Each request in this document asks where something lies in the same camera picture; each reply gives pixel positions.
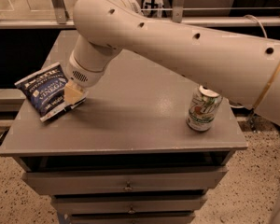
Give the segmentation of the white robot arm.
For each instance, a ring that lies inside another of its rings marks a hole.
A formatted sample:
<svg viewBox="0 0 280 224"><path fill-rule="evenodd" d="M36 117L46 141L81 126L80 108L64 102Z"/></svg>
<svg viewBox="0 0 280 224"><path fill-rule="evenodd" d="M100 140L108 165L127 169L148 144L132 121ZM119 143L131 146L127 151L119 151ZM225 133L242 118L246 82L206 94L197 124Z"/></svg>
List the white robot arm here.
<svg viewBox="0 0 280 224"><path fill-rule="evenodd" d="M67 103L84 98L126 49L280 126L280 40L147 18L135 0L77 0L73 20Z"/></svg>

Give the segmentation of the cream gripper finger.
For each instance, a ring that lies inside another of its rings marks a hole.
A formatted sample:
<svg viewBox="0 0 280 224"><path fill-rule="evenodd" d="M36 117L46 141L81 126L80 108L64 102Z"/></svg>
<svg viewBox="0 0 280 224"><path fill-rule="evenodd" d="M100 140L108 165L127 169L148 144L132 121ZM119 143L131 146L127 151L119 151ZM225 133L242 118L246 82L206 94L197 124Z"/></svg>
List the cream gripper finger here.
<svg viewBox="0 0 280 224"><path fill-rule="evenodd" d="M64 100L74 105L78 101L82 100L85 96L86 90L76 84L73 80L69 80L64 86Z"/></svg>

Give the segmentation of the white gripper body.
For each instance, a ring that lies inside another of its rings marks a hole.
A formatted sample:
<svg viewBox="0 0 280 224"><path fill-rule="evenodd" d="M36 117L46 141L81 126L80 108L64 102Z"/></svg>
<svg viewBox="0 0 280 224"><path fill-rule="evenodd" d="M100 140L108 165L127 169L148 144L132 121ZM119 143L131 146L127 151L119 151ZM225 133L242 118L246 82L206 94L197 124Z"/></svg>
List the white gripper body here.
<svg viewBox="0 0 280 224"><path fill-rule="evenodd" d="M89 71L83 68L76 60L74 53L71 53L68 65L66 66L68 77L81 87L94 86L105 73L104 71Z"/></svg>

